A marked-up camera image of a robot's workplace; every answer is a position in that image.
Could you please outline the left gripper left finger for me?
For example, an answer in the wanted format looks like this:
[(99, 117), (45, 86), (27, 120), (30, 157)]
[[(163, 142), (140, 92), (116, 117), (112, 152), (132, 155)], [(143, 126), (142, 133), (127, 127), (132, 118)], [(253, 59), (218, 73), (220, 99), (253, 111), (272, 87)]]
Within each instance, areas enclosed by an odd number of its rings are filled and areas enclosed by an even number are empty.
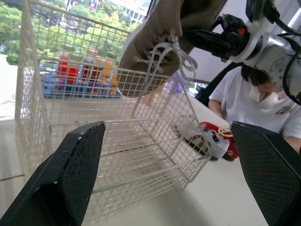
[(106, 124), (70, 131), (34, 171), (0, 220), (2, 226), (80, 226), (93, 191)]

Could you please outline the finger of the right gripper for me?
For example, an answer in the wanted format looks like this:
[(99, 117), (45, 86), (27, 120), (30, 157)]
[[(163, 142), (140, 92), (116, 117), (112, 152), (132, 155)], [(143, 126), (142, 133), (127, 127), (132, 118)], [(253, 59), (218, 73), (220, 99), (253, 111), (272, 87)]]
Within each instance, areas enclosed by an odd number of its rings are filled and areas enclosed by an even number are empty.
[(210, 52), (216, 57), (225, 57), (230, 51), (230, 43), (221, 35), (204, 29), (183, 30), (183, 36), (198, 49)]

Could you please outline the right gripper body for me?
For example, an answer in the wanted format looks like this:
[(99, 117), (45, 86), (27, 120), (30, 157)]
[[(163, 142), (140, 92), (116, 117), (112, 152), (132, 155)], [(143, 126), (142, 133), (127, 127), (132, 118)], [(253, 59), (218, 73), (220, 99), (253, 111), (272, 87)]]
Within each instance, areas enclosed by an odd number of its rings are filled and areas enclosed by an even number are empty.
[(250, 39), (250, 32), (242, 19), (230, 14), (218, 16), (213, 28), (217, 25), (223, 28), (218, 41), (218, 44), (222, 44), (223, 47), (218, 50), (218, 57), (226, 62), (231, 56), (237, 56), (245, 49)]

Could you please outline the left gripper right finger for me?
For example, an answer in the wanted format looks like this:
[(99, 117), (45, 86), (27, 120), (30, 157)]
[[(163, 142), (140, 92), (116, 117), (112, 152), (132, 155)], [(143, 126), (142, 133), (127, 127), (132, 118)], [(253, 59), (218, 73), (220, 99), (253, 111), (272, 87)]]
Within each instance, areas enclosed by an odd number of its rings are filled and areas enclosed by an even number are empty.
[(232, 121), (246, 183), (270, 226), (301, 224), (301, 156), (279, 134)]

